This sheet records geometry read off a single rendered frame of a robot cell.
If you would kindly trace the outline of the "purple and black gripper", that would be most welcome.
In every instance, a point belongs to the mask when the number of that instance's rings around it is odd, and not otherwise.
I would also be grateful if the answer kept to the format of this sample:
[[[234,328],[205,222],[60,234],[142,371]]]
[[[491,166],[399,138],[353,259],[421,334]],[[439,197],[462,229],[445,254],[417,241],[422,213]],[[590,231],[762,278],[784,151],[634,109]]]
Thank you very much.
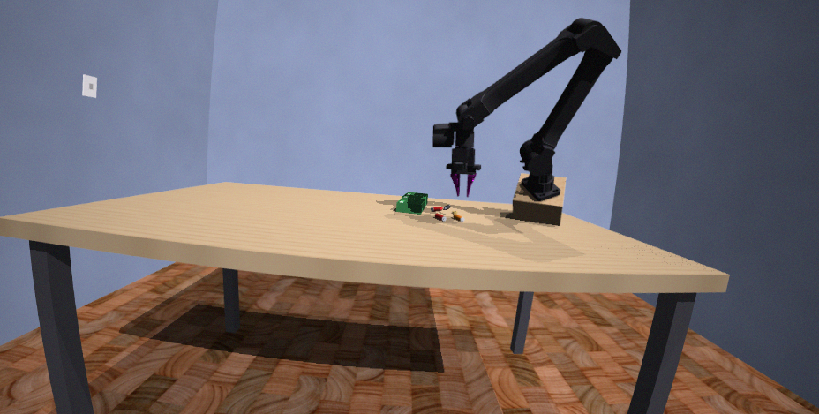
[[[480,166],[480,169],[481,169],[481,165],[475,164],[475,166]],[[455,170],[452,163],[449,163],[449,164],[446,165],[446,169],[451,169],[450,176],[451,176],[451,178],[452,178],[452,180],[454,182],[457,197],[459,197],[459,192],[460,192],[460,174],[468,174],[467,197],[469,197],[469,192],[470,192],[469,188],[471,187],[471,184],[473,183],[473,181],[475,179],[474,176],[476,176],[476,174],[477,174],[476,170],[480,170],[479,167],[475,167],[475,166],[467,166],[467,169],[465,169],[465,170]],[[468,172],[468,170],[469,170],[469,172]],[[473,180],[472,180],[472,178],[473,178]],[[459,192],[458,192],[458,190],[459,190]]]

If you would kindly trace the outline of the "green rack of three bins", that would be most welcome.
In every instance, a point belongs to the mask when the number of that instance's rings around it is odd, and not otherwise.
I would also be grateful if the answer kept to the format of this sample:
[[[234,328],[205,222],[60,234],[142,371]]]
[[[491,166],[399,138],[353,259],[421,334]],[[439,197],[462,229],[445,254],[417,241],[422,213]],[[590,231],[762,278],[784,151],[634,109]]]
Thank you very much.
[[[409,197],[408,197],[409,196]],[[428,194],[407,192],[396,203],[396,212],[422,214],[427,205]]]

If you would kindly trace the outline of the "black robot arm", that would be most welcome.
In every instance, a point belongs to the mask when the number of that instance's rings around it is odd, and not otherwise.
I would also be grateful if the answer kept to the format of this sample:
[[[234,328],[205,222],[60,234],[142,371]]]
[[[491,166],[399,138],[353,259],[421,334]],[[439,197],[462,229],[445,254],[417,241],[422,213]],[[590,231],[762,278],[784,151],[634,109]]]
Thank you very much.
[[[618,59],[621,53],[605,26],[598,21],[576,19],[533,56],[484,91],[462,103],[456,110],[457,123],[433,126],[432,147],[452,147],[454,139],[456,147],[473,147],[474,127],[482,123],[484,118],[525,87],[579,52],[584,52],[582,61],[549,117],[541,129],[520,148],[522,157],[520,162],[525,163],[522,167],[530,173],[529,177],[522,179],[522,185],[537,201],[559,196],[560,188],[554,184],[552,175],[554,149],[598,77],[612,59]]]

